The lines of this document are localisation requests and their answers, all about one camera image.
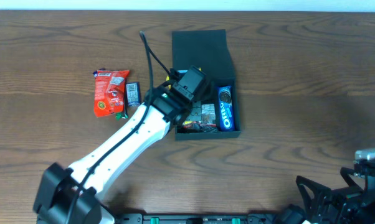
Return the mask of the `blue Oreo packet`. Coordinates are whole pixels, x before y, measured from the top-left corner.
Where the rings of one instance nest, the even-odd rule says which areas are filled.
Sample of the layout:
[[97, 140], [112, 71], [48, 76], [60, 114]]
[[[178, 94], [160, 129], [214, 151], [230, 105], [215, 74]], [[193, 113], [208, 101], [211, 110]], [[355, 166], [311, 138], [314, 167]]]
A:
[[234, 131], [232, 87], [230, 85], [219, 87], [217, 96], [219, 102], [220, 129], [222, 131]]

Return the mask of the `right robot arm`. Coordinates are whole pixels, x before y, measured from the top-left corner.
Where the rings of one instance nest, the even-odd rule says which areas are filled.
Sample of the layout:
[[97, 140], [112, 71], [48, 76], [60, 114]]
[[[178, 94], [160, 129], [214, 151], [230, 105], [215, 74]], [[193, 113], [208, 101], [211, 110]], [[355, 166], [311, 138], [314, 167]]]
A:
[[299, 223], [375, 223], [375, 164], [356, 164], [341, 168], [347, 186], [330, 189], [302, 176], [296, 184], [304, 207], [289, 205], [276, 216], [276, 224]]

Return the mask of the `black box with lid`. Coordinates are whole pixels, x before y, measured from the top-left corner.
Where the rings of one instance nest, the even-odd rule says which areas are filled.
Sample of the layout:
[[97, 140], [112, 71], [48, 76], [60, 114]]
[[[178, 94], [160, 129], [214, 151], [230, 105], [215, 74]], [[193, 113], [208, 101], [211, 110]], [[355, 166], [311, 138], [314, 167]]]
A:
[[173, 68], [186, 70], [191, 65], [201, 68], [214, 82], [214, 91], [208, 103], [215, 106], [216, 124], [220, 118], [217, 89], [231, 86], [233, 131], [216, 131], [209, 133], [187, 133], [181, 128], [176, 129], [175, 140], [229, 139], [237, 138], [241, 133], [239, 95], [232, 57], [227, 46], [226, 31], [223, 30], [191, 30], [172, 32]]

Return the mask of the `black snack packet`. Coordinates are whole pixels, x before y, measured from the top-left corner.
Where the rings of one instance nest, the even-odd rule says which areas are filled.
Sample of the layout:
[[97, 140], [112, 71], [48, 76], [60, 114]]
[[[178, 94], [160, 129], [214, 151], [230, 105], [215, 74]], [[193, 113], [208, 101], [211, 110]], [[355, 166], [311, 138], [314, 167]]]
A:
[[192, 110], [180, 127], [181, 133], [216, 133], [216, 111], [213, 103], [196, 101], [192, 105]]

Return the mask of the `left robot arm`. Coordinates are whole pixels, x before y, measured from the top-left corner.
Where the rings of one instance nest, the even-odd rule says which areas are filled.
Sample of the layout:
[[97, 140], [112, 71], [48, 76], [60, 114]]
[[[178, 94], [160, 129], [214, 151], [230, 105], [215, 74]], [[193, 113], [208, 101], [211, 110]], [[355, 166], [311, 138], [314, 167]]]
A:
[[64, 169], [58, 163], [41, 178], [33, 210], [38, 223], [104, 224], [116, 217], [102, 200], [118, 176], [148, 147], [181, 124], [192, 105], [211, 96], [209, 81], [169, 80], [150, 88], [145, 102], [96, 150]]

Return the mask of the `yellow snack packet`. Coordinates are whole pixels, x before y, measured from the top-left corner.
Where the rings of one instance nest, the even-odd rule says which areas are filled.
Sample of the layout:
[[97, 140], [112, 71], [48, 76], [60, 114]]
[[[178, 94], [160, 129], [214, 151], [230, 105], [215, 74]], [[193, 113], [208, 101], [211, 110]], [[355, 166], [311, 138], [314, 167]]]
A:
[[178, 73], [182, 73], [182, 74], [184, 74], [184, 73], [186, 73], [188, 70], [177, 70], [177, 72]]

